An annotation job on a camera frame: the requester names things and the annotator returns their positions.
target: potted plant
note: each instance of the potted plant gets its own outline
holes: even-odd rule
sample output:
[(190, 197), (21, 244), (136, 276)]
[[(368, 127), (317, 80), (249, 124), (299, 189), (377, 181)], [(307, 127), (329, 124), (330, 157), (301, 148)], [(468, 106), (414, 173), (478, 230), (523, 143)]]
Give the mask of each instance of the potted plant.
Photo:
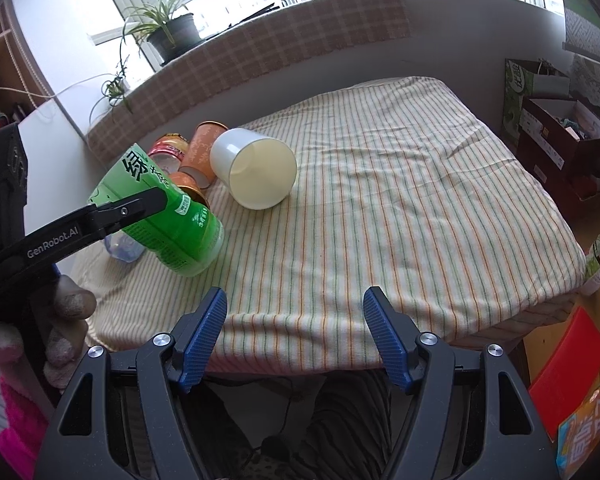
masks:
[[(138, 42), (148, 41), (157, 50), (163, 64), (176, 59), (202, 41), (193, 14), (173, 17), (180, 7), (184, 7), (182, 0), (152, 0), (142, 6), (129, 7), (133, 12), (125, 20), (122, 38), (132, 34)], [(133, 18), (138, 18), (139, 23), (126, 30), (127, 20)]]
[(126, 100), (126, 94), (130, 91), (129, 85), (126, 82), (126, 62), (128, 59), (129, 56), (126, 56), (125, 60), (122, 61), (122, 42), (120, 42), (119, 68), (117, 68), (115, 74), (111, 74), (113, 76), (112, 79), (105, 81), (102, 84), (100, 88), (102, 97), (96, 101), (91, 108), (91, 112), (89, 113), (89, 126), (91, 126), (91, 118), (93, 117), (93, 112), (96, 109), (96, 106), (98, 106), (98, 104), (104, 99), (109, 101), (109, 106), (112, 108), (118, 106), (122, 102), (127, 110), (130, 112), (132, 111), (131, 106), (129, 106), (129, 103)]

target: metal screw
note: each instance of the metal screw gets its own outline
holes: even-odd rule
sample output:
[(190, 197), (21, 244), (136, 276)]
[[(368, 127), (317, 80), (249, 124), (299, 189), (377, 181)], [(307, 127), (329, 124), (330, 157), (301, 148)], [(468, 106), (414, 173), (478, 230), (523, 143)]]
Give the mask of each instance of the metal screw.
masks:
[(438, 336), (432, 334), (431, 332), (425, 332), (420, 334), (420, 342), (423, 345), (435, 345), (438, 342)]
[(92, 346), (87, 352), (89, 357), (100, 357), (102, 354), (104, 354), (104, 348), (100, 345)]
[(154, 345), (156, 346), (167, 346), (171, 342), (171, 336), (169, 334), (158, 334), (154, 337)]
[(487, 352), (489, 352), (494, 357), (500, 357), (502, 354), (504, 354), (504, 350), (502, 349), (502, 346), (493, 345), (493, 344), (487, 346)]

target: white cable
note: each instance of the white cable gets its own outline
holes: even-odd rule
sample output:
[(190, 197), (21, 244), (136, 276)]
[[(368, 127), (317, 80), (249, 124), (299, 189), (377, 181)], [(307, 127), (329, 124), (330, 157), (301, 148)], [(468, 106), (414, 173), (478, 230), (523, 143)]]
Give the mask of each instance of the white cable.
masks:
[[(2, 29), (1, 32), (4, 33), (4, 22), (2, 21), (2, 9), (1, 8), (0, 8), (0, 28)], [(13, 51), (11, 50), (11, 45), (9, 44), (9, 38), (8, 38), (8, 36), (9, 36), (8, 34), (5, 35), (4, 41), (7, 44), (7, 50), (9, 51), (9, 56), (11, 56), (11, 62), (13, 63), (14, 67), (16, 67), (16, 72), (18, 72), (18, 77), (20, 78), (20, 82), (22, 83), (22, 87), (26, 90), (25, 94), (27, 94), (27, 96), (29, 97), (29, 101), (31, 101), (31, 104), (33, 105), (33, 107), (35, 109), (37, 109), (38, 105), (33, 100), (32, 94), (29, 92), (29, 88), (27, 88), (27, 84), (24, 82), (24, 78), (22, 76), (22, 72), (20, 71), (20, 67), (16, 63), (16, 59), (13, 56)]]
[(22, 56), (24, 63), (27, 65), (27, 67), (29, 69), (29, 73), (33, 76), (33, 79), (35, 79), (36, 82), (38, 83), (38, 87), (42, 88), (43, 91), (45, 91), (47, 94), (49, 94), (50, 89), (48, 88), (46, 83), (42, 82), (42, 80), (38, 76), (38, 70), (35, 70), (33, 68), (33, 65), (29, 59), (29, 56), (26, 55), (25, 50), (22, 47), (22, 44), (20, 43), (20, 35), (16, 33), (16, 30), (13, 27), (13, 22), (11, 21), (11, 12), (10, 12), (10, 9), (12, 7), (8, 8), (6, 4), (3, 4), (2, 8), (4, 9), (4, 15), (7, 18), (7, 23), (9, 24), (9, 28), (11, 29), (11, 35), (13, 36), (13, 39), (16, 40), (16, 46), (18, 47), (18, 50), (20, 51), (20, 55)]
[(91, 77), (88, 77), (87, 79), (83, 79), (82, 81), (78, 81), (78, 82), (73, 83), (72, 85), (69, 85), (67, 88), (62, 89), (61, 91), (59, 91), (58, 93), (53, 94), (53, 95), (33, 94), (32, 92), (29, 92), (27, 90), (18, 90), (17, 88), (7, 88), (5, 86), (0, 86), (0, 90), (10, 90), (12, 92), (18, 92), (20, 94), (28, 94), (29, 96), (33, 96), (33, 97), (42, 97), (44, 99), (53, 99), (54, 97), (58, 97), (61, 93), (66, 92), (69, 88), (73, 88), (76, 85), (86, 83), (87, 81), (90, 81), (91, 79), (96, 79), (97, 77), (102, 77), (104, 75), (111, 75), (111, 76), (115, 77), (115, 74), (112, 74), (110, 72), (107, 72), (104, 74), (92, 75)]

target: striped bed sheet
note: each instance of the striped bed sheet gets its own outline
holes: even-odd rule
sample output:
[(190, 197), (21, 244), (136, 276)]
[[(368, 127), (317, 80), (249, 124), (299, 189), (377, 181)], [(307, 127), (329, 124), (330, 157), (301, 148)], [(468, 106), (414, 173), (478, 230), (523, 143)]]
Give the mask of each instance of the striped bed sheet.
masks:
[(211, 286), (228, 296), (216, 372), (378, 367), (362, 314), (372, 285), (421, 330), (472, 348), (568, 315), (581, 248), (539, 183), (444, 83), (368, 82), (244, 126), (294, 150), (291, 195), (250, 211), (213, 184), (226, 239), (194, 278), (148, 251), (124, 264), (101, 243), (83, 250), (72, 277), (98, 298), (92, 344), (137, 347)]

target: glove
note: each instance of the glove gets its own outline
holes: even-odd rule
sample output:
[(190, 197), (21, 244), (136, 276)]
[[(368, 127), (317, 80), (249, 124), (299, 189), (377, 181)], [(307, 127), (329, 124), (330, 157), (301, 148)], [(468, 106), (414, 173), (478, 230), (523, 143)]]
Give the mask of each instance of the glove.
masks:
[[(37, 291), (35, 296), (46, 298), (36, 315), (51, 325), (45, 342), (44, 374), (49, 384), (64, 390), (86, 351), (85, 319), (95, 311), (96, 298), (64, 275), (50, 288)], [(22, 336), (16, 327), (0, 322), (0, 372), (9, 386), (30, 398), (26, 384), (22, 384), (15, 369), (23, 354)]]

